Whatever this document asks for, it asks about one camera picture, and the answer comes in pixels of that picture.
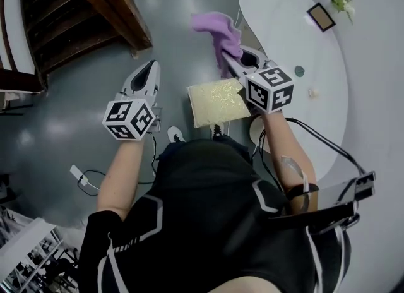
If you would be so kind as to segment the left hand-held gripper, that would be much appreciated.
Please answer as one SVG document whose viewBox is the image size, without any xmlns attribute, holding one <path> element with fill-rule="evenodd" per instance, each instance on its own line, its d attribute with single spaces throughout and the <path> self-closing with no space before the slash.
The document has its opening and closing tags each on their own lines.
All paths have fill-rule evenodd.
<svg viewBox="0 0 404 293">
<path fill-rule="evenodd" d="M 142 64 L 126 78 L 115 100 L 107 104 L 102 124 L 115 139 L 141 141 L 147 133 L 160 131 L 162 108 L 155 102 L 160 73 L 158 61 Z"/>
</svg>

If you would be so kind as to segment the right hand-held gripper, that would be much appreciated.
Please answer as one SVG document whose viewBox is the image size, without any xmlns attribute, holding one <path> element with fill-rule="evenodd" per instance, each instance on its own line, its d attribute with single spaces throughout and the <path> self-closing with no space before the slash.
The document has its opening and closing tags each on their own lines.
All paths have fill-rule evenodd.
<svg viewBox="0 0 404 293">
<path fill-rule="evenodd" d="M 271 114 L 290 104 L 294 94 L 295 79 L 283 67 L 268 63 L 266 55 L 246 45 L 241 45 L 242 57 L 233 57 L 222 51 L 222 78 L 238 78 L 244 87 L 246 100 L 262 112 Z"/>
</svg>

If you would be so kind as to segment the purple cloth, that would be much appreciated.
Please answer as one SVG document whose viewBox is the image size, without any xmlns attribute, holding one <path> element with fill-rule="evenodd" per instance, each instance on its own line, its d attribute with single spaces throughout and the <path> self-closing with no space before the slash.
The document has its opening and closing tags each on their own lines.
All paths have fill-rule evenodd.
<svg viewBox="0 0 404 293">
<path fill-rule="evenodd" d="M 228 77 L 228 64 L 222 52 L 234 59 L 243 55 L 241 49 L 241 31 L 234 27 L 230 16 L 220 12 L 191 15 L 191 26 L 196 32 L 208 32 L 212 36 L 215 57 L 222 78 Z"/>
</svg>

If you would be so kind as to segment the cream cushioned stool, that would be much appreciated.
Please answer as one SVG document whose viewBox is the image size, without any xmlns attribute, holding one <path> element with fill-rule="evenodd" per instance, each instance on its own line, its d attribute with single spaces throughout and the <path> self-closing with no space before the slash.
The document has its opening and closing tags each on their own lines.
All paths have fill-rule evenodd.
<svg viewBox="0 0 404 293">
<path fill-rule="evenodd" d="M 240 95 L 243 89 L 235 78 L 188 87 L 194 127 L 201 128 L 250 117 L 251 113 Z"/>
</svg>

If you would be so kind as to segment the person's right forearm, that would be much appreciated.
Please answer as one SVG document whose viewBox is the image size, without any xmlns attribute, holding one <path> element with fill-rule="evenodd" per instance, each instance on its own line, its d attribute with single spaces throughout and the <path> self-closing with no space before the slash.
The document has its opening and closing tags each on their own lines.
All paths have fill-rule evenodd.
<svg viewBox="0 0 404 293">
<path fill-rule="evenodd" d="M 316 184 L 314 167 L 288 122 L 280 111 L 261 115 L 276 176 L 285 191 L 303 183 L 297 173 L 282 163 L 282 157 L 293 159 L 307 176 L 309 184 Z"/>
</svg>

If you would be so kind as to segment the white curved desk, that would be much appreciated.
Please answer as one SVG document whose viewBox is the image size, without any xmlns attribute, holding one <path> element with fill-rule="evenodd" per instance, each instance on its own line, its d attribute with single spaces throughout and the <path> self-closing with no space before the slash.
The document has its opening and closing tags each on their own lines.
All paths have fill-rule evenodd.
<svg viewBox="0 0 404 293">
<path fill-rule="evenodd" d="M 341 145 L 347 124 L 348 85 L 342 52 L 332 30 L 320 31 L 307 14 L 313 0 L 239 0 L 242 15 L 269 59 L 295 77 L 285 117 L 298 119 Z M 310 98 L 308 90 L 319 90 Z"/>
</svg>

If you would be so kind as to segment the person's left white shoe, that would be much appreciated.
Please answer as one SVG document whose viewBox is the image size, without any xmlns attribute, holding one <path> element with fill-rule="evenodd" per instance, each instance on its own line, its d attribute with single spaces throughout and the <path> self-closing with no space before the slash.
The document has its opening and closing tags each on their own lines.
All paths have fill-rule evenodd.
<svg viewBox="0 0 404 293">
<path fill-rule="evenodd" d="M 183 143 L 183 142 L 185 142 L 185 139 L 183 137 L 182 131 L 176 126 L 171 126 L 167 130 L 167 136 L 168 136 L 169 141 L 171 143 Z"/>
</svg>

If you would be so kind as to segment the person's white shoe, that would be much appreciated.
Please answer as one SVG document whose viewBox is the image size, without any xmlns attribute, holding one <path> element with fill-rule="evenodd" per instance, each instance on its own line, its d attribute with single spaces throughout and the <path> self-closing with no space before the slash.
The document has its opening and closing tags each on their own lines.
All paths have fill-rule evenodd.
<svg viewBox="0 0 404 293">
<path fill-rule="evenodd" d="M 225 135 L 225 130 L 224 130 L 224 124 L 223 123 L 211 124 L 210 125 L 210 130 L 211 130 L 211 138 L 212 138 L 212 140 L 215 140 L 215 139 Z"/>
<path fill-rule="evenodd" d="M 176 126 L 171 126 L 167 130 L 167 136 L 168 136 L 169 141 L 171 143 L 183 143 L 183 142 L 185 142 L 185 139 L 183 137 L 182 131 Z"/>
</svg>

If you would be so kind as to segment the person's right white shoe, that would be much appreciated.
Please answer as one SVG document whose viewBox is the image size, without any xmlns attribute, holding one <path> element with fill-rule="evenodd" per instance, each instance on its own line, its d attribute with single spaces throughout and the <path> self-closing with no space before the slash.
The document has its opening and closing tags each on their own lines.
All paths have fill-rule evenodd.
<svg viewBox="0 0 404 293">
<path fill-rule="evenodd" d="M 224 130 L 224 124 L 223 123 L 211 124 L 210 125 L 210 130 L 211 130 L 211 138 L 212 138 L 212 140 L 215 140 L 215 139 L 225 135 L 225 130 Z"/>
</svg>

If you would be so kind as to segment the brown wooden staircase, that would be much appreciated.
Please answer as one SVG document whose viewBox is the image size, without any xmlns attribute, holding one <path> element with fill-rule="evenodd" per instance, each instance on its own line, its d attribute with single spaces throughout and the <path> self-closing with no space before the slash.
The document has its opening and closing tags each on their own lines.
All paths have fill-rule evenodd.
<svg viewBox="0 0 404 293">
<path fill-rule="evenodd" d="M 0 92 L 40 93 L 78 57 L 118 40 L 138 52 L 151 39 L 134 0 L 0 0 Z"/>
</svg>

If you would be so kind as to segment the white bandage patch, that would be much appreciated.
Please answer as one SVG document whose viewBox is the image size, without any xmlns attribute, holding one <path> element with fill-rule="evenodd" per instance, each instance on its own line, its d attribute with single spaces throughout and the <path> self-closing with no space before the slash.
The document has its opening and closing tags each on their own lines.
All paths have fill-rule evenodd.
<svg viewBox="0 0 404 293">
<path fill-rule="evenodd" d="M 307 175 L 305 172 L 300 168 L 299 164 L 292 159 L 291 157 L 281 156 L 281 162 L 283 165 L 292 169 L 303 181 L 303 193 L 309 192 L 309 182 Z"/>
</svg>

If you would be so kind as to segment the white power adapter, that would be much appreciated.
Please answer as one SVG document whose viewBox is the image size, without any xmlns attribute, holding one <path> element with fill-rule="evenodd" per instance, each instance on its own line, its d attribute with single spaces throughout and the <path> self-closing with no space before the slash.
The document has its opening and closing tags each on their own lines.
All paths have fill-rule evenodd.
<svg viewBox="0 0 404 293">
<path fill-rule="evenodd" d="M 70 173 L 76 178 L 78 184 L 82 186 L 86 186 L 87 184 L 89 184 L 89 180 L 86 177 L 85 173 L 80 171 L 76 165 L 71 166 Z"/>
</svg>

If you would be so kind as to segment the person's black clothing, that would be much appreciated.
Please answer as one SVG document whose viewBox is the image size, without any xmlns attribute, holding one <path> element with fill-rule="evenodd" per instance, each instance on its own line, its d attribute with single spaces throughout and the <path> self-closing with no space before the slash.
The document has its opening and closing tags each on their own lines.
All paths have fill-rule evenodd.
<svg viewBox="0 0 404 293">
<path fill-rule="evenodd" d="M 348 236 L 270 225 L 289 194 L 261 179 L 245 150 L 211 140 L 170 144 L 155 183 L 125 217 L 91 214 L 80 293 L 208 293 L 256 277 L 280 293 L 334 293 L 350 265 Z"/>
</svg>

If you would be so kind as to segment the white framed mirror panel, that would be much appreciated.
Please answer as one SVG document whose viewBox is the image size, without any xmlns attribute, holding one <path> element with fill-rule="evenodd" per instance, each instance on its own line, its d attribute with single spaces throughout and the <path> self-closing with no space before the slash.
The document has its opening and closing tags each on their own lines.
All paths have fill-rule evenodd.
<svg viewBox="0 0 404 293">
<path fill-rule="evenodd" d="M 0 206 L 0 293 L 79 293 L 83 237 Z"/>
</svg>

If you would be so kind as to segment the small picture frame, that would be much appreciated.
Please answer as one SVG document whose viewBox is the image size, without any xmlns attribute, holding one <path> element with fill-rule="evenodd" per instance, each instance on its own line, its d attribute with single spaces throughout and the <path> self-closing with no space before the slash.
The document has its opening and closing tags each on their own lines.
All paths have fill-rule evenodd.
<svg viewBox="0 0 404 293">
<path fill-rule="evenodd" d="M 309 8 L 307 14 L 322 32 L 325 32 L 336 25 L 335 21 L 321 3 L 316 3 Z"/>
</svg>

